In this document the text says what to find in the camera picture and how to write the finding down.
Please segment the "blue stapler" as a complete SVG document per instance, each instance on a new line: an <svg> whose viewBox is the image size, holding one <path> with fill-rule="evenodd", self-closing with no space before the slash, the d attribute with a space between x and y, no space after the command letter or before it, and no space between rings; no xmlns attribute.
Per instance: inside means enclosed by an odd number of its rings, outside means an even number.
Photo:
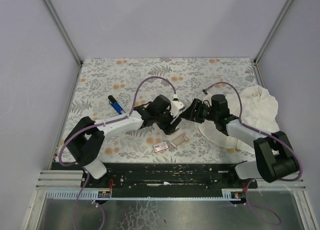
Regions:
<svg viewBox="0 0 320 230"><path fill-rule="evenodd" d="M108 96L108 102L110 106L117 112L117 114L122 115L125 114L124 109L119 105L119 103L116 101L116 99L112 96Z"/></svg>

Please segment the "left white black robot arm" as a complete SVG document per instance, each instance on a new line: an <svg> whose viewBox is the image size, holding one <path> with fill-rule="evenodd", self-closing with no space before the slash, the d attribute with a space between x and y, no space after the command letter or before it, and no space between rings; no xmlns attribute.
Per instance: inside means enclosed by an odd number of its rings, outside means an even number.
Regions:
<svg viewBox="0 0 320 230"><path fill-rule="evenodd" d="M105 140L153 124L157 124L166 135L170 135L176 131L181 121L179 114L184 108L176 94L173 100L159 95L154 101L134 107L130 113L109 118L101 123L96 123L90 117L83 117L69 133L63 147L69 150L80 167L98 180L107 173L107 168L98 157Z"/></svg>

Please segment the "red white staple box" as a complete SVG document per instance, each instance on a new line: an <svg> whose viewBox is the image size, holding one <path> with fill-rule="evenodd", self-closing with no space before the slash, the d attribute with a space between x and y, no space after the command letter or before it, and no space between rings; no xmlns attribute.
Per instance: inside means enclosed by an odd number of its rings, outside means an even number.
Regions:
<svg viewBox="0 0 320 230"><path fill-rule="evenodd" d="M163 142L160 142L160 143L156 143L152 147L153 147L155 153L163 151L163 150L166 150L166 149L169 148L169 146L168 146L166 141L163 141Z"/></svg>

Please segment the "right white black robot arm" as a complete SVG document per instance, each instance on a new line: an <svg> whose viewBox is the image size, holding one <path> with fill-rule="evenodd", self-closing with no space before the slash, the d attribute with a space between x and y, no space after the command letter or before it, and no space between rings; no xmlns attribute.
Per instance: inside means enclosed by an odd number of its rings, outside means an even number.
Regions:
<svg viewBox="0 0 320 230"><path fill-rule="evenodd" d="M254 149L254 161L234 166L239 179L259 178L272 183L276 180L285 181L285 177L300 170L300 164L284 132L269 134L242 123L239 117L230 114L224 95L213 95L209 104L194 99L180 117L199 124L205 121L214 122L219 132L234 137Z"/></svg>

